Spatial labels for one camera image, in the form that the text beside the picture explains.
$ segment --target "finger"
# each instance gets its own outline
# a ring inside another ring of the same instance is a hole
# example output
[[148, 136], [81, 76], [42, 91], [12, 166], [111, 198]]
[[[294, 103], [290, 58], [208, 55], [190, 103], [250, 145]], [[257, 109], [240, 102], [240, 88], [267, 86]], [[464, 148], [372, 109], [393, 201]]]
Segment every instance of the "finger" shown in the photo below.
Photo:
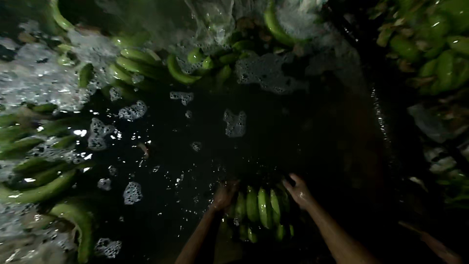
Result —
[[300, 178], [300, 176], [294, 174], [294, 173], [290, 173], [290, 178], [295, 181], [296, 185], [298, 184], [302, 184], [303, 183], [303, 179]]
[[287, 180], [283, 180], [282, 183], [283, 183], [283, 186], [285, 186], [285, 188], [291, 194], [293, 192], [293, 187], [291, 186], [291, 184]]

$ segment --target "wet hand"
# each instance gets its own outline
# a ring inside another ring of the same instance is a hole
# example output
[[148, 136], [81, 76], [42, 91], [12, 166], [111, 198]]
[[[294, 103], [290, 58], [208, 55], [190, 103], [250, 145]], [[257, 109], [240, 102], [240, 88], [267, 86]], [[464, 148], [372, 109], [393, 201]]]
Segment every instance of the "wet hand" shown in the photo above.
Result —
[[211, 207], [216, 210], [220, 211], [223, 210], [225, 207], [231, 204], [231, 200], [233, 199], [233, 195], [238, 190], [238, 182], [237, 181], [229, 181], [225, 183], [220, 183], [220, 186], [217, 189], [213, 197], [213, 202]]
[[290, 173], [290, 178], [295, 181], [295, 186], [291, 186], [287, 180], [283, 180], [283, 186], [285, 186], [288, 192], [292, 195], [293, 200], [301, 209], [308, 208], [308, 206], [313, 203], [314, 198], [306, 186], [306, 183], [302, 178], [293, 173]]

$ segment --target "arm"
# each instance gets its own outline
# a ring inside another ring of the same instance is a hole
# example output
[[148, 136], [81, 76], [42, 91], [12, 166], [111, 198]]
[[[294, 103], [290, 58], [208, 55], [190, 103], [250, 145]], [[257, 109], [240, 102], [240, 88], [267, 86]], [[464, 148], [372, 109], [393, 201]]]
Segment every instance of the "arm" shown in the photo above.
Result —
[[175, 264], [193, 264], [199, 250], [204, 243], [204, 240], [210, 230], [212, 221], [218, 211], [224, 209], [231, 204], [231, 200], [236, 191], [236, 184], [230, 184], [228, 186], [222, 186], [218, 188], [213, 202], [209, 209], [204, 213], [204, 217], [200, 220], [194, 233], [190, 236], [181, 253], [176, 259]]
[[305, 182], [295, 174], [290, 174], [295, 181], [291, 186], [283, 184], [298, 205], [306, 210], [319, 228], [329, 250], [338, 264], [379, 263], [358, 241], [350, 237], [337, 222], [313, 198]]

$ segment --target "forearm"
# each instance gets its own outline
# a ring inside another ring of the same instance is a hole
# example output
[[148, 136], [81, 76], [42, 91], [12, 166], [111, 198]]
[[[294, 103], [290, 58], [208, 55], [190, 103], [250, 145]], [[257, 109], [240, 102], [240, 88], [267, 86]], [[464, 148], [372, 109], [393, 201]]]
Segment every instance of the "forearm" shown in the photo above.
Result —
[[350, 237], [316, 200], [313, 199], [307, 211], [338, 264], [379, 263], [363, 245]]
[[204, 242], [207, 233], [210, 230], [210, 225], [215, 218], [216, 210], [210, 207], [200, 220], [199, 225], [187, 241], [186, 245], [182, 249], [179, 257], [176, 259], [175, 264], [192, 264]]

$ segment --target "dark water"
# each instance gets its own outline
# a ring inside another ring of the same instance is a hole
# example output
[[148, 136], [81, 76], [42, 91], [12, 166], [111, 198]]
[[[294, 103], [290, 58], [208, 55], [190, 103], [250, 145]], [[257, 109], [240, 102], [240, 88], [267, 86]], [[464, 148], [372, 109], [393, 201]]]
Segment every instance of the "dark water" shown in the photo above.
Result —
[[[9, 21], [5, 28], [16, 27], [16, 22]], [[303, 73], [305, 61], [296, 61], [285, 70]], [[233, 79], [225, 91], [154, 83], [151, 92], [139, 91], [148, 111], [135, 121], [119, 119], [120, 106], [99, 92], [94, 95], [79, 115], [113, 124], [117, 131], [112, 134], [115, 139], [107, 137], [107, 150], [93, 152], [98, 166], [69, 195], [98, 194], [94, 202], [102, 218], [96, 236], [121, 240], [123, 247], [116, 259], [96, 258], [93, 263], [173, 263], [218, 181], [240, 179], [268, 185], [289, 172], [302, 175], [319, 202], [378, 257], [395, 260], [418, 252], [418, 240], [404, 239], [409, 234], [395, 224], [398, 219], [383, 178], [383, 143], [367, 88], [356, 94], [331, 73], [309, 82], [309, 92], [284, 96], [256, 85], [236, 85]], [[169, 98], [170, 91], [193, 92], [195, 98], [183, 106], [180, 100]], [[246, 112], [243, 137], [225, 135], [225, 109]], [[187, 110], [192, 111], [192, 118], [185, 117]], [[137, 147], [145, 142], [151, 142], [148, 159]], [[191, 147], [193, 142], [201, 143], [199, 151]], [[109, 175], [109, 166], [117, 169], [116, 176]], [[104, 178], [112, 180], [110, 191], [96, 187]], [[142, 186], [143, 199], [124, 205], [122, 195], [130, 181]], [[215, 262], [227, 263], [253, 251], [263, 260], [278, 257], [274, 263], [288, 262], [282, 257], [290, 256], [295, 256], [291, 262], [310, 263], [317, 257], [320, 263], [331, 261], [311, 220], [298, 209], [294, 214], [297, 231], [291, 243], [253, 247], [220, 233]]]

